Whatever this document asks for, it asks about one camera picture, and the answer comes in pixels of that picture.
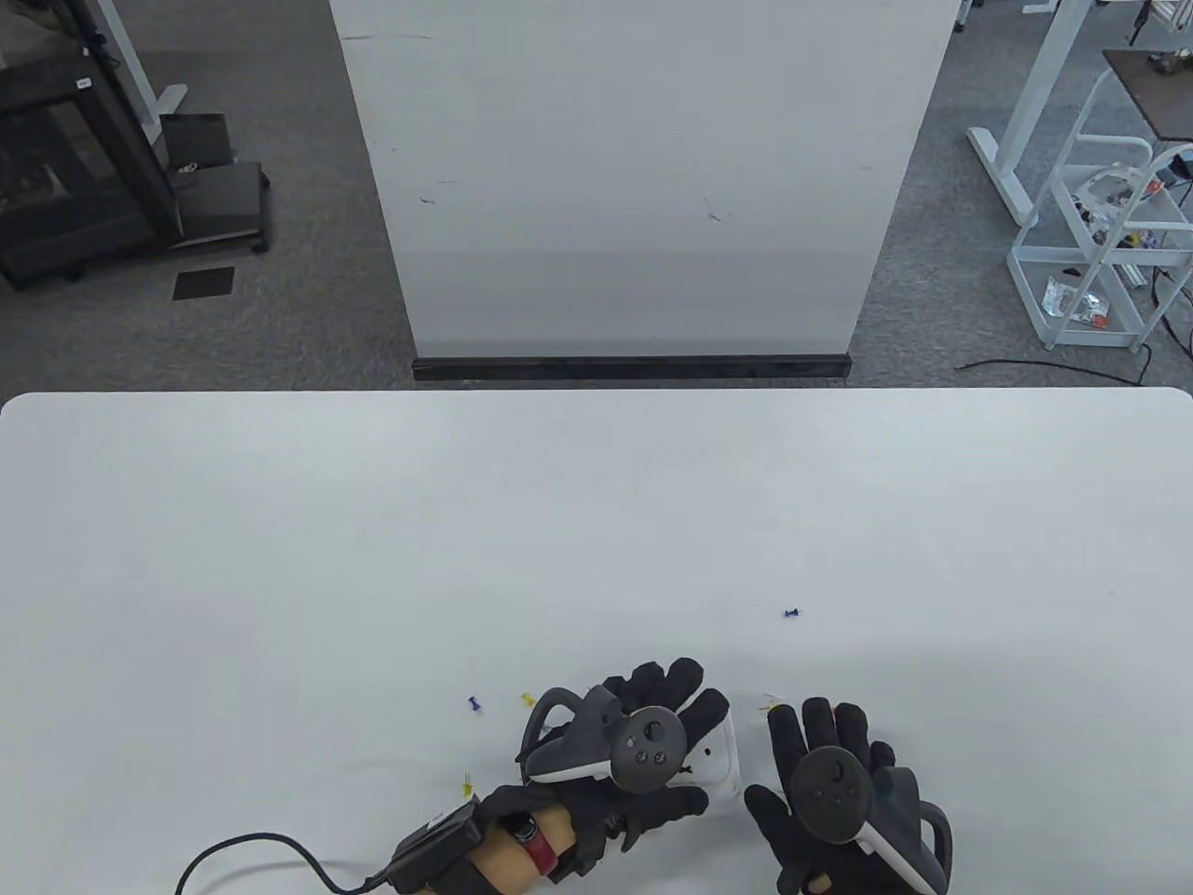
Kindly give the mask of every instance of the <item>black baseboard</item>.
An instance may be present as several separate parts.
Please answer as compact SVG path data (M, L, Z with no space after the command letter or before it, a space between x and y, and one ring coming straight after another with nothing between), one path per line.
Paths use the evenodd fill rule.
M848 354L707 354L669 357L424 357L418 382L526 379L779 379L843 377Z

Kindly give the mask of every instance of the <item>gray carpet floor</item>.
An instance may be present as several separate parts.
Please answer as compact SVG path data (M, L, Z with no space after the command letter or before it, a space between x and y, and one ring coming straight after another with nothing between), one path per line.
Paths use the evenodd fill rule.
M45 390L414 388L413 341L327 0L118 5L154 84L187 84L183 111L224 112L240 155L265 163L274 247L138 261L0 294L0 401ZM1102 70L1101 49L1125 44L1135 10L1114 4L1090 16L1025 155L1028 191ZM972 124L1001 132L1047 24L1021 16L1019 2L988 0L953 37L851 346L848 383L750 384L1109 384L1040 368L953 370L989 357L1138 372L1142 354L1043 350L1003 260L1015 228L964 137ZM1141 45L1176 43L1149 26ZM1095 121L1104 132L1150 137L1120 91ZM171 301L178 272L217 261L236 266L231 296ZM1181 300L1172 320L1187 335L1193 309ZM1162 329L1150 344L1146 383L1193 391L1193 363Z

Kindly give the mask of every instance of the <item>forearm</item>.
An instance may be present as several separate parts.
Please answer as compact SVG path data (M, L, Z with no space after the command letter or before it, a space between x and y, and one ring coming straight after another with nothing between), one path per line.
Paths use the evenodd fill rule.
M576 844L571 817L562 806L538 811L534 819L556 854L563 854ZM526 850L495 823L489 826L484 841L468 857L501 895L524 895L542 878Z

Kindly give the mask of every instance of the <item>black cable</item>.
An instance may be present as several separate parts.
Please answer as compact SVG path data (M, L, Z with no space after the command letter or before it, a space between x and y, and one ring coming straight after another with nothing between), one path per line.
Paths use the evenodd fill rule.
M302 856L302 859L310 865L310 869L315 871L315 875L322 881L323 885L327 887L328 891L334 893L334 895L365 895L365 893L379 888L385 882L385 877L390 871L390 868L387 866L379 874L370 876L356 889L344 889L335 884L335 881L327 875L326 870L323 870L323 865L320 864L315 856L307 851L301 842L288 835L283 835L282 833L246 833L242 837L224 839L222 842L216 842L211 847L204 848L199 852L198 857L186 865L186 870L184 870L183 876L179 877L178 885L174 887L174 895L183 895L183 887L186 885L186 881L191 878L191 874L194 872L194 869L216 852L222 852L224 848L230 848L231 846L240 845L241 842L258 841L282 842L282 845L289 845Z
M1160 307L1160 296L1156 295L1156 285L1160 283L1161 274L1163 274L1167 279L1172 279L1172 274L1169 274L1168 271L1161 270L1160 267L1151 268L1151 304L1156 308ZM1181 294L1193 302L1193 296L1189 295L1187 289L1182 288ZM1185 357L1193 360L1193 331L1189 332L1189 340L1186 346L1186 344L1181 340L1181 337L1179 337L1176 331L1173 329L1173 325L1168 322L1168 315L1164 314L1160 320L1164 325L1164 329L1167 329L1168 334L1173 338L1173 341L1176 342L1176 347L1185 353Z
M1143 0L1143 4L1139 6L1139 14L1135 17L1135 33L1131 35L1127 47L1135 47L1135 42L1139 39L1139 32L1143 31L1143 26L1148 24L1149 18L1151 18L1151 0Z
M1055 360L1019 360L1015 358L1003 358L995 357L988 360L975 360L972 364L962 364L960 366L954 366L953 370L957 372L964 372L965 370L976 370L979 366L988 366L990 364L1018 364L1022 366L1050 366L1055 370L1070 370L1073 372L1083 372L1089 376L1100 376L1104 379L1112 379L1119 382L1124 385L1142 385L1143 377L1148 374L1148 368L1151 366L1151 346L1144 342L1141 347L1148 350L1148 359L1143 364L1143 369L1139 375L1133 379L1127 379L1123 376L1115 376L1114 374L1106 374L1101 370L1087 370L1084 366L1070 366L1069 364L1058 364Z

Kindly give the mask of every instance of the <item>red strap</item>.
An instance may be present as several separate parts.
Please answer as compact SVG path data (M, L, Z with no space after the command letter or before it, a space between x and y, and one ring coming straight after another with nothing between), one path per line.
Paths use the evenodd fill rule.
M528 842L523 842L521 846L526 850L531 860L534 862L534 866L538 868L540 876L549 875L555 870L556 864L560 863L558 856L551 848L551 844L546 841L546 837L543 835L542 829L536 831L534 838Z

